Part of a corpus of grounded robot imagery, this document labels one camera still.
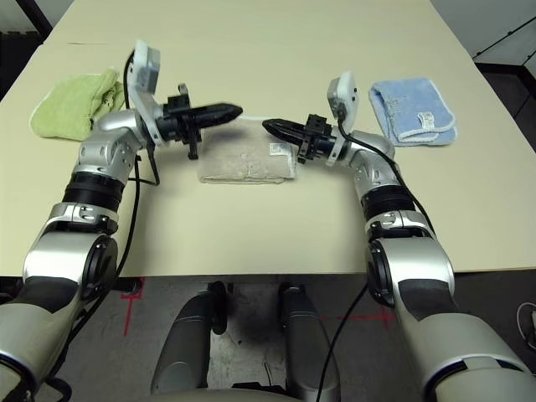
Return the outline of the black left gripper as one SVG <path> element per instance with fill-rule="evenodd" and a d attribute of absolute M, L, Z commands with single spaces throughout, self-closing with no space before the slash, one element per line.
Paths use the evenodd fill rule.
<path fill-rule="evenodd" d="M 162 116 L 157 118 L 157 128 L 165 142 L 175 141 L 188 145 L 188 158 L 198 159 L 198 143 L 201 126 L 218 126 L 228 123 L 242 114 L 242 108 L 230 103 L 216 103 L 192 107 L 188 88 L 178 85 L 178 94 L 169 96 L 162 105 Z"/>

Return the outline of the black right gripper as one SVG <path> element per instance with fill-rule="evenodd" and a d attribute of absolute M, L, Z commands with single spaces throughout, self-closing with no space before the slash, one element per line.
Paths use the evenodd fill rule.
<path fill-rule="evenodd" d="M 266 119 L 262 126 L 276 138 L 299 144 L 297 161 L 304 164 L 316 157 L 328 157 L 335 143 L 326 117 L 310 114 L 305 124 L 279 118 Z"/>

